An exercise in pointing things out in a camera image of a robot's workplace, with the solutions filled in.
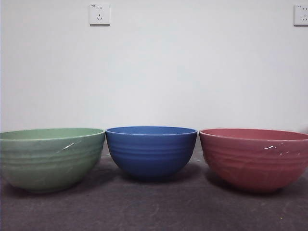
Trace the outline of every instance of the red bowl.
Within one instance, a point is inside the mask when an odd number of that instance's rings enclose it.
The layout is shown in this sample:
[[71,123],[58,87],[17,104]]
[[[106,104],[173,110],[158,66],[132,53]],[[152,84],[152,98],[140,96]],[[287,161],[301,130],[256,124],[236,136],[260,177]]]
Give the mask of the red bowl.
[[276,191],[296,181],[308,166],[308,134],[216,128],[199,135],[209,167],[246,191]]

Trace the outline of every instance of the wall socket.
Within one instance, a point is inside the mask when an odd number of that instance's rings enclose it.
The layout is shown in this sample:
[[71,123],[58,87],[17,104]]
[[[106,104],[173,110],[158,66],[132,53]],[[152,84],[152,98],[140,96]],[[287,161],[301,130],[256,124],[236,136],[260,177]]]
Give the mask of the wall socket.
[[294,6],[294,25],[308,26],[308,5]]
[[110,5],[92,4],[89,6],[90,26],[110,25]]

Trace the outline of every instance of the scratch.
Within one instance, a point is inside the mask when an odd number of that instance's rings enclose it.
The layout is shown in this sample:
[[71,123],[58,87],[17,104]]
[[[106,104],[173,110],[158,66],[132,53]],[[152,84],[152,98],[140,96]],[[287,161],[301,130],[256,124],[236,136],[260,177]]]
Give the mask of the scratch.
[[159,205],[156,205],[156,209],[155,209],[155,211],[150,215],[150,217],[155,216],[156,213],[158,212],[158,210],[159,210]]
[[68,149],[70,146],[73,146],[73,145],[78,144],[78,143],[80,143],[80,142],[81,142],[81,141],[78,141],[77,143],[71,143],[70,145],[66,146],[65,148],[63,148],[63,149],[57,151],[57,153],[59,153],[59,152],[65,150],[65,149]]
[[287,203],[284,205],[284,207],[282,208],[282,211],[283,211],[284,213],[287,213],[286,209],[287,209],[287,207],[289,206],[290,203],[292,203],[292,201],[287,202]]
[[264,149],[270,149],[270,148],[273,148],[274,146],[270,146],[270,147],[267,147],[267,148],[264,148]]

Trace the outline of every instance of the bowl rim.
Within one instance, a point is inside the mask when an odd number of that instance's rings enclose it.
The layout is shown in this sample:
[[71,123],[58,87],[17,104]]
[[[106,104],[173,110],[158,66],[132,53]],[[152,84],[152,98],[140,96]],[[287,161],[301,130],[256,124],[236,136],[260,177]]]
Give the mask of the bowl rim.
[[[132,134],[132,133],[119,133],[114,131],[109,131],[110,129],[114,128],[139,128],[139,127],[151,127],[151,128],[183,128],[183,129],[189,129],[192,130],[192,132],[187,133],[174,133],[174,134]],[[106,129],[106,133],[113,133],[113,134],[119,134],[119,135],[128,135],[128,136],[181,136],[181,135],[189,135],[189,134],[195,134],[198,133],[198,130],[193,128],[185,128],[185,127],[174,127],[174,126],[147,126],[147,125],[141,125],[141,126],[121,126],[121,127],[114,127],[114,128],[108,128]]]
[[[220,136],[220,135],[212,135],[208,133],[204,133],[207,130],[221,130],[221,129],[239,129],[239,130],[261,130],[261,131],[281,131],[281,132],[288,132],[288,133],[293,133],[293,134],[300,134],[300,135],[305,135],[307,136],[307,139],[297,139],[297,140],[268,140],[268,139],[252,139],[252,138],[235,138],[235,137],[230,137],[230,136]],[[206,136],[211,136],[211,137],[219,137],[219,138],[226,138],[226,139],[231,139],[231,140],[242,140],[242,141],[287,141],[287,142],[295,142],[295,141],[308,141],[308,134],[301,133],[301,132],[295,132],[295,131],[286,131],[286,130],[277,130],[277,129],[263,129],[263,128],[205,128],[202,130],[199,130],[199,134],[206,135]]]
[[[92,129],[97,130],[97,133],[90,134],[90,135],[83,135],[83,136],[68,136],[68,137],[58,137],[58,138],[43,138],[43,139],[3,139],[2,134],[3,133],[10,133],[10,132],[20,132],[20,131],[41,131],[41,130],[60,130],[60,129]],[[12,131],[5,131],[0,133],[0,141],[53,141],[53,140],[66,140],[66,139],[75,139],[75,138],[84,138],[84,137],[91,137],[91,136],[97,136],[100,134],[104,134],[106,132],[105,129],[101,128],[35,128],[35,129],[24,129],[24,130],[12,130]]]

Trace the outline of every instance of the dark gray surface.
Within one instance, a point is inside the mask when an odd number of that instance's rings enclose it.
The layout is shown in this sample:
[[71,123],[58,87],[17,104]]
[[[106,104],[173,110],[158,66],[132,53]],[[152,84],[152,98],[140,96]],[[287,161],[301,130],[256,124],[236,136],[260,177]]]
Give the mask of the dark gray surface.
[[308,171],[274,194],[238,191],[202,158],[164,182],[140,182],[100,163],[69,190],[35,195],[1,182],[2,231],[308,231]]

